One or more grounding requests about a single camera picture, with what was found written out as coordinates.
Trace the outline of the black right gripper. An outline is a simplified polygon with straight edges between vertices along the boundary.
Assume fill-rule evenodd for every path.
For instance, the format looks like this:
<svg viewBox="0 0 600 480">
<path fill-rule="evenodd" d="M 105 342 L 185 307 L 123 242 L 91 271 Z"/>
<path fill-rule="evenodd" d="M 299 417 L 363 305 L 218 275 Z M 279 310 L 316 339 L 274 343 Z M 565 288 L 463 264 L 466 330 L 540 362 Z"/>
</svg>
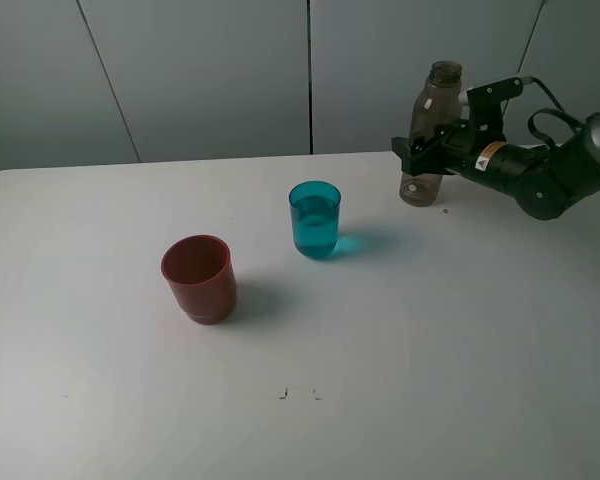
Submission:
<svg viewBox="0 0 600 480">
<path fill-rule="evenodd" d="M 444 124 L 411 140 L 393 137 L 391 151 L 404 174 L 459 175 L 513 198 L 537 220 L 557 219 L 570 207 L 569 192 L 550 171 L 546 146 L 527 148 L 501 134 Z"/>
</svg>

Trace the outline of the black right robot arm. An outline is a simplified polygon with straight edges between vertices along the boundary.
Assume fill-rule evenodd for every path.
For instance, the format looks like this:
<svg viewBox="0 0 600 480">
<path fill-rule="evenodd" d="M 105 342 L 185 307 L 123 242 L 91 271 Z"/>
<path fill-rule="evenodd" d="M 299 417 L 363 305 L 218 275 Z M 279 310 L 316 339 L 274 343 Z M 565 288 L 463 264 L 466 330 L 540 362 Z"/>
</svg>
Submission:
<svg viewBox="0 0 600 480">
<path fill-rule="evenodd" d="M 559 145 L 530 116 L 527 127 L 541 144 L 526 148 L 507 142 L 500 131 L 462 120 L 441 127 L 427 142 L 394 137 L 392 151 L 405 174 L 458 175 L 513 198 L 537 220 L 553 220 L 600 191 L 600 113 L 585 122 L 551 108 L 536 113 L 556 117 L 575 134 Z"/>
</svg>

